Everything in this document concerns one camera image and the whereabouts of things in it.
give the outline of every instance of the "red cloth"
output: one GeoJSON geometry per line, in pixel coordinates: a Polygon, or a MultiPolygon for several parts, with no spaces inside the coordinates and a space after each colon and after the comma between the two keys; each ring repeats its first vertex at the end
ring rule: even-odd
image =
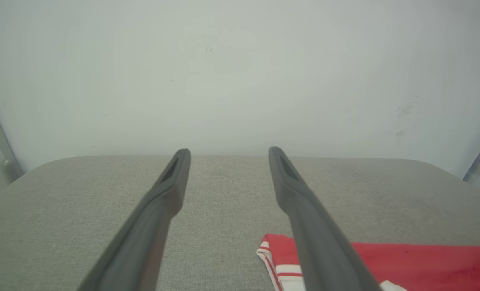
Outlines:
{"type": "MultiPolygon", "coordinates": [[[[276,268],[299,265],[294,239],[267,234],[263,241],[270,245],[276,268]]],[[[378,283],[389,280],[408,291],[480,291],[480,246],[352,245],[378,283]]]]}

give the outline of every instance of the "metal frame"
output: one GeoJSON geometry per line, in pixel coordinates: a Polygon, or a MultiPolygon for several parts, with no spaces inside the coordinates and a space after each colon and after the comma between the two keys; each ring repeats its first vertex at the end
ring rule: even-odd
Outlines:
{"type": "Polygon", "coordinates": [[[11,146],[8,143],[8,140],[5,136],[5,133],[3,132],[3,129],[1,128],[0,124],[0,149],[5,157],[4,161],[4,167],[5,167],[5,174],[9,178],[11,182],[17,180],[19,177],[24,175],[23,170],[21,169],[21,166],[19,166],[19,163],[15,159],[15,156],[12,152],[11,146]]]}

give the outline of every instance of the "gray fabric surface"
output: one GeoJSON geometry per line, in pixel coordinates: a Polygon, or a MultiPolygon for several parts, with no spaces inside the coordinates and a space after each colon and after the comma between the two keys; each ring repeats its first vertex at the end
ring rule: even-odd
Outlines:
{"type": "MultiPolygon", "coordinates": [[[[168,156],[50,162],[0,193],[0,290],[73,290],[168,156]]],[[[480,245],[480,191],[411,160],[291,158],[352,241],[480,245]]],[[[158,290],[271,290],[255,250],[291,236],[267,157],[195,156],[158,290]]]]}

